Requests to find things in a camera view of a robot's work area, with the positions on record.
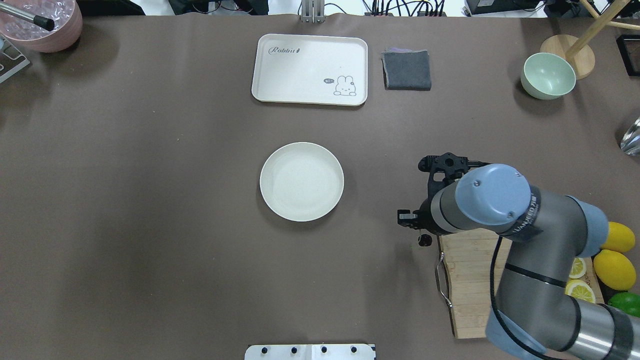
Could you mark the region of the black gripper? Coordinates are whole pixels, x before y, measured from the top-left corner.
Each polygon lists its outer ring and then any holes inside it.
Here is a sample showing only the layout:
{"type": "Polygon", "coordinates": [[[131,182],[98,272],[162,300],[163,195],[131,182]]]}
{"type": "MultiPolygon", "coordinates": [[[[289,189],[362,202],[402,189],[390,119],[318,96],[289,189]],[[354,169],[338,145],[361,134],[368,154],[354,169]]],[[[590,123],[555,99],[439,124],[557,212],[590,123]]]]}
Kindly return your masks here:
{"type": "Polygon", "coordinates": [[[425,199],[415,212],[409,209],[397,210],[397,224],[412,230],[424,230],[437,236],[450,235],[451,232],[441,227],[432,214],[432,199],[425,199]]]}

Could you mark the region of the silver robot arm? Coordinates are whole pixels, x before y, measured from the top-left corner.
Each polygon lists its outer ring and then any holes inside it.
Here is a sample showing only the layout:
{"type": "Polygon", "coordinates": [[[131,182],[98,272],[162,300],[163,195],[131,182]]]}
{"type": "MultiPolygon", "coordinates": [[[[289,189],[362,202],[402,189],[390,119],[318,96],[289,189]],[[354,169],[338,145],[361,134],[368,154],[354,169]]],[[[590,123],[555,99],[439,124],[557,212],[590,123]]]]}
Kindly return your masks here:
{"type": "Polygon", "coordinates": [[[609,232],[606,215],[573,196],[541,190],[506,164],[427,156],[428,197],[398,210],[399,225],[427,234],[486,229],[510,240],[498,285],[490,284],[487,339],[521,360],[548,351],[582,360],[637,360],[639,319],[565,292],[575,258],[590,257],[609,232]]]}

